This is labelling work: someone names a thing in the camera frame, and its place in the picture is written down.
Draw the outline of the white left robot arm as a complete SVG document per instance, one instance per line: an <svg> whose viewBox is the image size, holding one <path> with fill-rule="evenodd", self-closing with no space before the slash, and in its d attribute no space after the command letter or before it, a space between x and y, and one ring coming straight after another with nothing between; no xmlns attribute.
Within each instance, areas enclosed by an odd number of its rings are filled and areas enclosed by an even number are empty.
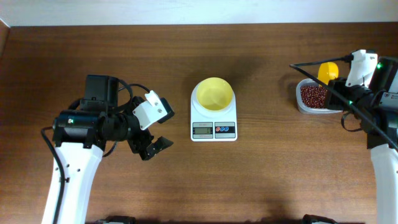
<svg viewBox="0 0 398 224"><path fill-rule="evenodd" d="M42 223L84 223L91 187L109 141L126 141L143 161L173 142L151 135L149 127L174 115L165 98L147 90L133 94L132 85L106 75L88 75L83 98L55 118L49 139L41 135L53 155L53 171Z"/></svg>

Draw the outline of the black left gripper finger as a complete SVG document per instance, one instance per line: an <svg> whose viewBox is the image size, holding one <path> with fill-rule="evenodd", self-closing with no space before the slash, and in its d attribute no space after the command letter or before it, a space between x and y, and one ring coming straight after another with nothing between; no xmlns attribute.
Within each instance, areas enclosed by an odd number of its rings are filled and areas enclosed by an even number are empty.
<svg viewBox="0 0 398 224"><path fill-rule="evenodd" d="M153 142L144 148L144 150L141 152L141 159L143 161L148 161L173 144L173 141L168 140L165 137L160 137L158 140L156 140L156 142Z"/></svg>
<svg viewBox="0 0 398 224"><path fill-rule="evenodd" d="M172 109L172 107L169 104L169 102L165 98L161 98L160 101L163 104L163 106L164 106L164 108L165 108L165 110L167 112L167 114L163 118L158 120L158 123L162 124L162 123L166 122L168 119L172 118L175 115L175 112Z"/></svg>

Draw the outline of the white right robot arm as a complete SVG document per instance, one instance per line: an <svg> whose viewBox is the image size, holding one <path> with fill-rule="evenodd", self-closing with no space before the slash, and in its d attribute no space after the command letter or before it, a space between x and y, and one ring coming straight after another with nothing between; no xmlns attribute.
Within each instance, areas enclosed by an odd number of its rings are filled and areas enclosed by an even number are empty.
<svg viewBox="0 0 398 224"><path fill-rule="evenodd" d="M328 82L326 107L360 120L376 179L377 222L397 224L397 59L380 57L368 86L346 81Z"/></svg>

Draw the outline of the yellow plastic scoop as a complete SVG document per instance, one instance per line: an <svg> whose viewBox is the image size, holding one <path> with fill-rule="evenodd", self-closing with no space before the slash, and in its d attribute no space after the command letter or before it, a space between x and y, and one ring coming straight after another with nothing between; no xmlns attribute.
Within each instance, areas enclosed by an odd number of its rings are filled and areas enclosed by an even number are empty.
<svg viewBox="0 0 398 224"><path fill-rule="evenodd" d="M318 79L322 83L327 85L330 80L334 80L338 77L339 70L335 62L325 62L320 65L318 70Z"/></svg>

